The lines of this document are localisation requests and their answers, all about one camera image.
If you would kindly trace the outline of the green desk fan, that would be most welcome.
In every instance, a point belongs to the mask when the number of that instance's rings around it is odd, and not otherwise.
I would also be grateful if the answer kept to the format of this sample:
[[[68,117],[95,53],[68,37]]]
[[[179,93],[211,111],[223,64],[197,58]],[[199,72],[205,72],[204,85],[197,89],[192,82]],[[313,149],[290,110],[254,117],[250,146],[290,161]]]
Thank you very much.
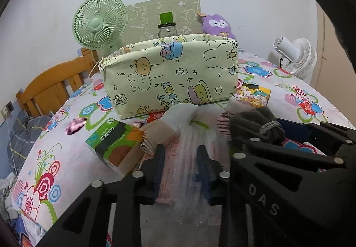
[[[118,44],[127,26],[127,10],[121,0],[86,0],[76,10],[72,33],[90,50],[110,49]]]

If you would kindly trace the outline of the wall power socket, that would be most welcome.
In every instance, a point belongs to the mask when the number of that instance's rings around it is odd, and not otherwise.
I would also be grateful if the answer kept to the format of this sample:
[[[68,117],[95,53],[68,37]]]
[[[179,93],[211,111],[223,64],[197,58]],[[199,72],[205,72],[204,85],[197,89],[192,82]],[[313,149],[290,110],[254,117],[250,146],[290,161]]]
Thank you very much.
[[[14,110],[14,106],[12,102],[9,102],[1,109],[1,114],[4,120],[8,117],[8,115]]]

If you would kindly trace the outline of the clear plastic bag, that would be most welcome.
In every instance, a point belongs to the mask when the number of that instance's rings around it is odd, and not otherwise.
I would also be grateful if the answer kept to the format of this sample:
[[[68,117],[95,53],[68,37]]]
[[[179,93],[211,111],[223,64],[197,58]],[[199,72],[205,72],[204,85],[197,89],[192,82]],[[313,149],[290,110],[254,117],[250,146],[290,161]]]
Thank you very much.
[[[219,226],[221,208],[210,206],[203,195],[203,183],[198,177],[197,149],[204,145],[210,159],[221,164],[227,160],[227,142],[213,129],[190,123],[181,128],[171,179],[170,215],[179,224]]]

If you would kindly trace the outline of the green cartoon pattern board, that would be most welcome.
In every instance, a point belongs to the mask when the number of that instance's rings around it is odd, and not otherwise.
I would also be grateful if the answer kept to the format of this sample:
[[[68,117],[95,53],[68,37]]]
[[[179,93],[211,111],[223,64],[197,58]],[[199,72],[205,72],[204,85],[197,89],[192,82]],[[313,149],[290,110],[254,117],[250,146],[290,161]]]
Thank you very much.
[[[200,33],[198,19],[200,0],[150,0],[126,6],[127,26],[119,45],[147,41],[159,37],[159,25],[173,22],[180,35]]]

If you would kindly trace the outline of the floral tablecloth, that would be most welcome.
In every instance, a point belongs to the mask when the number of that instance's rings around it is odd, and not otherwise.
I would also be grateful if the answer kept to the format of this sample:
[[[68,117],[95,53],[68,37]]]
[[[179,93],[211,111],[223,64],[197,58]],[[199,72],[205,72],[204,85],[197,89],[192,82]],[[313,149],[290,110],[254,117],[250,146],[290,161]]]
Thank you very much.
[[[297,123],[329,122],[355,129],[325,97],[300,79],[257,55],[239,51],[239,84],[271,90],[267,107],[277,118]],[[191,123],[213,129],[228,143],[227,100],[200,106]],[[54,114],[28,154],[16,181],[12,203],[20,215],[28,246],[36,246],[93,180],[122,179],[89,149],[86,139],[108,118],[121,119],[94,74]]]

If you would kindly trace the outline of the beige cloth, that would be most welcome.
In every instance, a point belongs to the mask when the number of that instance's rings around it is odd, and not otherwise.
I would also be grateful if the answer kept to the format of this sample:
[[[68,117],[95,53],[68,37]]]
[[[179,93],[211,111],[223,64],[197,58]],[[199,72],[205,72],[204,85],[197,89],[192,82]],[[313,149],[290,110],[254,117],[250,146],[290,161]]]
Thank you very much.
[[[139,130],[144,133],[141,149],[149,155],[154,155],[158,145],[168,146],[177,136],[178,127],[161,120],[155,120],[142,126]]]

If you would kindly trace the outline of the yellow cartoon fabric storage box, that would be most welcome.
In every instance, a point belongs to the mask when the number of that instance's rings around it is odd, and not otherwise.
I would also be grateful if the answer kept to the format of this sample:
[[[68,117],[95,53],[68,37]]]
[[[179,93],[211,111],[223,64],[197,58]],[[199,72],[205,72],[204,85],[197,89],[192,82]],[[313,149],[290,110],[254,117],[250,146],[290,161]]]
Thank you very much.
[[[152,39],[120,48],[98,67],[122,118],[204,105],[236,93],[238,42],[205,33]]]

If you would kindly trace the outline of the yellow cartoon tissue pack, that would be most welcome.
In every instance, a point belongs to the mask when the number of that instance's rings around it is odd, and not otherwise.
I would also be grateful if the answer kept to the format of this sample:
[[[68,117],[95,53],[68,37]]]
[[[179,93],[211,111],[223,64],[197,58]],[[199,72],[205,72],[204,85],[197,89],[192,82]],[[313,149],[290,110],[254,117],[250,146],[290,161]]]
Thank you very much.
[[[228,100],[226,111],[230,114],[250,111],[268,104],[271,90],[255,84],[243,83]]]

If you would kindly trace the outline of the grey drawstring pouch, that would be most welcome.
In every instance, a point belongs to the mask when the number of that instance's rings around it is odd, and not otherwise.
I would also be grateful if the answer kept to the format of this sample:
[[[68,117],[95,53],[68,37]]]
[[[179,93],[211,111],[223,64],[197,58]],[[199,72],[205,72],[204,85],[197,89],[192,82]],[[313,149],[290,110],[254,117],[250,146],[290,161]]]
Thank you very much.
[[[277,146],[285,141],[284,129],[265,106],[234,114],[229,121],[229,131],[231,145],[238,149],[251,138]]]

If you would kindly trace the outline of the purple plush bunny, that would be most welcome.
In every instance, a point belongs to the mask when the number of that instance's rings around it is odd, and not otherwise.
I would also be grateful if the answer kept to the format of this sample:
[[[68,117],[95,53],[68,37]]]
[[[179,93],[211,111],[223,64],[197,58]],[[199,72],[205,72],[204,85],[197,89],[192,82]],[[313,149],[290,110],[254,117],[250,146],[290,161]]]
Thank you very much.
[[[230,24],[219,14],[200,15],[202,18],[202,31],[210,35],[235,39]]]

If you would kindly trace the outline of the green tissue pack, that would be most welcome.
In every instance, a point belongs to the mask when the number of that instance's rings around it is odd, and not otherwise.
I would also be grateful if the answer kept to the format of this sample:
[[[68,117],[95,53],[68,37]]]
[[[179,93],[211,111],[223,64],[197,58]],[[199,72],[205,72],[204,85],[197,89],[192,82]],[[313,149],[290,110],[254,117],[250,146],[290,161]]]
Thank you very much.
[[[143,135],[137,127],[108,118],[86,139],[86,144],[107,167],[124,178],[144,155]]]

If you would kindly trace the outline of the white floor fan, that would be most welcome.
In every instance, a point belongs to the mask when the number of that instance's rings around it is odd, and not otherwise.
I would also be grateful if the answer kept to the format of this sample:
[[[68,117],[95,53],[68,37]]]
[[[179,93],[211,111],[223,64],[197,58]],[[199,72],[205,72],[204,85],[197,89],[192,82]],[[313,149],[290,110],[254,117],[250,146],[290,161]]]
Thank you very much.
[[[305,38],[290,41],[284,36],[277,36],[273,47],[281,55],[280,67],[300,80],[312,74],[316,63],[317,53]]]

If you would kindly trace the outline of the pink wet wipes pack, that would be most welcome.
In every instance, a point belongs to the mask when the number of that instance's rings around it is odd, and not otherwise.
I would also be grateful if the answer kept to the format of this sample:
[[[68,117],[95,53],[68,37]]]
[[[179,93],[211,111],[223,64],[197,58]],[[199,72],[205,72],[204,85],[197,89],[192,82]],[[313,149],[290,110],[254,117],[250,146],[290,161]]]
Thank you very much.
[[[182,134],[168,145],[157,203],[181,207],[188,201],[195,173],[197,134]]]

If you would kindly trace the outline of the glass mason jar mug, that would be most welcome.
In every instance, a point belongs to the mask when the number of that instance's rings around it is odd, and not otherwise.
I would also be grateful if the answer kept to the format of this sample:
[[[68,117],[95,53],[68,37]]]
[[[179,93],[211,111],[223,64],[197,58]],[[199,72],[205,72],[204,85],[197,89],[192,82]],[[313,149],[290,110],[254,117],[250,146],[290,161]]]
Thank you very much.
[[[174,22],[160,24],[158,25],[158,29],[159,29],[158,31],[159,38],[177,36],[176,24]]]

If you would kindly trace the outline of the white tissue paper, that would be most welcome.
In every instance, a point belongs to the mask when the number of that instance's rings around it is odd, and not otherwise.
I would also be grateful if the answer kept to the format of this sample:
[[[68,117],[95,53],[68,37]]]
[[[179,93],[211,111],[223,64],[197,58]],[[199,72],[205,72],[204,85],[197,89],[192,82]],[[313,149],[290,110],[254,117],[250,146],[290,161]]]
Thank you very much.
[[[162,120],[174,132],[190,123],[195,117],[198,106],[191,103],[178,103],[170,107],[162,116]]]

